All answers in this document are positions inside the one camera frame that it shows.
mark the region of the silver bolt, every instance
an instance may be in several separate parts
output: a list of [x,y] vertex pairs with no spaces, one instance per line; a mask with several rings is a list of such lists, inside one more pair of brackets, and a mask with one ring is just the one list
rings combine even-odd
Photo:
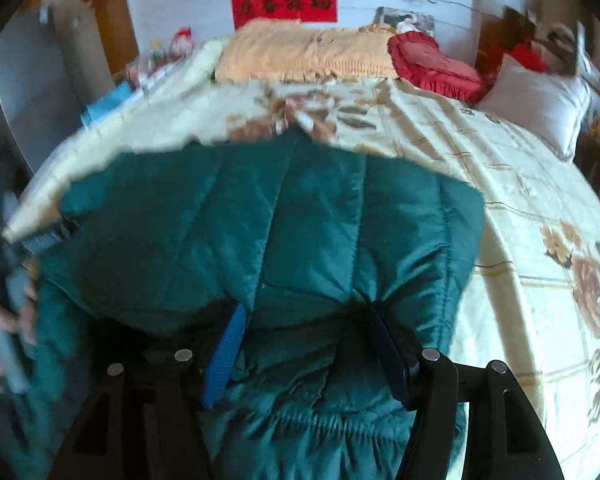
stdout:
[[188,348],[183,348],[181,350],[178,350],[175,353],[174,357],[177,362],[185,363],[193,357],[193,352],[191,350],[189,350]]
[[107,375],[115,377],[116,375],[120,375],[124,371],[125,367],[123,367],[123,365],[121,365],[120,363],[113,363],[112,365],[109,365],[109,368],[107,368]]
[[502,361],[491,361],[491,368],[499,374],[503,374],[508,370],[507,365]]
[[424,357],[427,361],[437,361],[440,359],[440,352],[438,352],[435,348],[425,348],[422,351],[422,357]]

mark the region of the red banner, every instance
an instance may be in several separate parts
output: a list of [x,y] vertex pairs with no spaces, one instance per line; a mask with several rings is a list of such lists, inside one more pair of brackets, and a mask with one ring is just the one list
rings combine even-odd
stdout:
[[236,30],[253,18],[337,22],[337,0],[231,0]]

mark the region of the green jacket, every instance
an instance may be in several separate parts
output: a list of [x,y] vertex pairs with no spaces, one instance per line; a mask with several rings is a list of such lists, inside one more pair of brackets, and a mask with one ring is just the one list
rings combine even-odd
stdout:
[[20,425],[2,445],[19,478],[44,478],[107,364],[235,300],[250,323],[223,400],[200,415],[217,477],[393,477],[413,413],[390,394],[365,309],[389,301],[424,346],[448,351],[480,241],[476,190],[292,129],[120,155],[61,209],[88,217],[43,258],[33,386],[3,409]]

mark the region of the bed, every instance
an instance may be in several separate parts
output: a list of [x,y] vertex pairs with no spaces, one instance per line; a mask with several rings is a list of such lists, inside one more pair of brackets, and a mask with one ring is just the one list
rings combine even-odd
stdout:
[[[315,142],[406,158],[480,190],[484,230],[449,357],[508,363],[565,478],[600,472],[600,200],[533,133],[407,81],[217,83],[210,41],[147,97],[65,141],[22,198],[5,236],[58,214],[68,184],[120,152],[271,139],[297,123]],[[448,478],[461,477],[457,460]]]

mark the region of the bedspread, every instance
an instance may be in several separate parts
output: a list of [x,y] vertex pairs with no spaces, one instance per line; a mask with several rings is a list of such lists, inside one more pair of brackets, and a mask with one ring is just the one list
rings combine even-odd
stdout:
[[[485,224],[449,357],[506,361],[567,479],[600,471],[600,201],[534,134],[400,80],[215,84],[209,43],[147,99],[81,131],[52,155],[8,237],[56,213],[68,183],[121,151],[267,139],[297,121],[314,140],[404,157],[479,189]],[[449,478],[460,478],[461,461]]]

